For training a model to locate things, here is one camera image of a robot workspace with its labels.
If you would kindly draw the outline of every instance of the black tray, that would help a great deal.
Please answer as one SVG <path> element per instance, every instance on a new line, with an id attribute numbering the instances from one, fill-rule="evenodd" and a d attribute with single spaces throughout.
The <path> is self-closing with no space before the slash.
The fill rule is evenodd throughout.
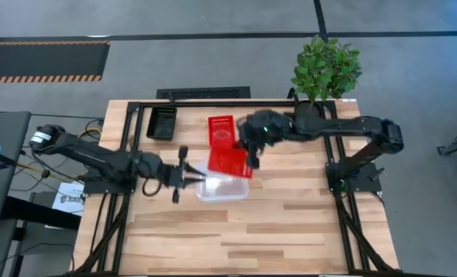
<path id="1" fill-rule="evenodd" d="M 177 108 L 153 107 L 146 136 L 151 139 L 171 140 L 174 135 Z"/>

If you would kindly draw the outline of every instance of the green leaves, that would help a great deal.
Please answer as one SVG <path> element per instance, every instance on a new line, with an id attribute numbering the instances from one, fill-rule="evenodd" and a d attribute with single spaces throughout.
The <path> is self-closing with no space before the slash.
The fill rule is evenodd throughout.
<path id="1" fill-rule="evenodd" d="M 297 55 L 292 84 L 297 93 L 305 93 L 311 102 L 317 97 L 341 98 L 343 93 L 355 88 L 360 72 L 360 51 L 349 50 L 351 44 L 341 46 L 337 38 L 324 42 L 319 36 L 304 44 L 304 51 Z"/>

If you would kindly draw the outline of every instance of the wooden table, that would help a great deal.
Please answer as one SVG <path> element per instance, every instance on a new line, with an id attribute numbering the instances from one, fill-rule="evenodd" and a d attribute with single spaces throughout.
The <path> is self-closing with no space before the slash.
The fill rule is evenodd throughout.
<path id="1" fill-rule="evenodd" d="M 120 146 L 127 103 L 110 101 L 101 146 Z M 336 101 L 336 105 L 340 118 L 359 115 L 357 102 Z M 261 107 L 178 108 L 173 140 L 156 142 L 145 135 L 150 116 L 147 108 L 139 149 L 160 154 L 164 162 L 177 163 L 178 147 L 188 145 L 188 160 L 196 165 L 208 157 L 209 116 L 239 118 L 256 109 Z M 292 108 L 274 110 L 290 112 Z M 131 137 L 134 125 L 133 116 Z M 366 144 L 363 138 L 344 138 L 344 142 L 348 155 Z M 175 205 L 168 189 L 162 189 L 153 198 L 138 190 L 131 199 L 120 274 L 346 272 L 334 198 L 327 189 L 326 162 L 322 138 L 306 143 L 282 142 L 267 148 L 261 158 L 261 169 L 255 171 L 250 181 L 249 196 L 243 201 L 204 203 L 197 199 L 195 188 L 189 188 L 181 192 L 180 203 Z M 138 189 L 142 183 L 143 180 L 138 181 Z M 382 204 L 371 193 L 355 195 L 365 237 L 388 264 L 397 267 Z M 88 256 L 101 200 L 101 195 L 86 200 L 75 245 L 77 266 Z M 107 205 L 108 199 L 96 242 L 102 237 Z M 355 238 L 351 232 L 350 236 L 355 267 L 360 268 Z M 114 244 L 115 238 L 109 246 L 106 269 L 112 266 Z"/>

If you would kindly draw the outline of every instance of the black table leg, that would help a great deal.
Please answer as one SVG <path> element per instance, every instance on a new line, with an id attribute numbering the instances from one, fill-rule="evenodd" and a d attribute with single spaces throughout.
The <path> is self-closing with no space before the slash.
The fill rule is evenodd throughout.
<path id="1" fill-rule="evenodd" d="M 2 218 L 21 219 L 60 228 L 78 230 L 80 216 L 6 196 Z"/>

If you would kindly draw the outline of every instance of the clear plastic container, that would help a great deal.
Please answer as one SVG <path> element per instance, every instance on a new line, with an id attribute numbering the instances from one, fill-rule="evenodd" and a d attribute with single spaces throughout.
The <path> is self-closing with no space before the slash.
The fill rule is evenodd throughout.
<path id="1" fill-rule="evenodd" d="M 206 174 L 206 181 L 196 185 L 196 195 L 203 202 L 242 200 L 249 194 L 249 180 L 208 170 L 208 161 L 196 168 Z"/>

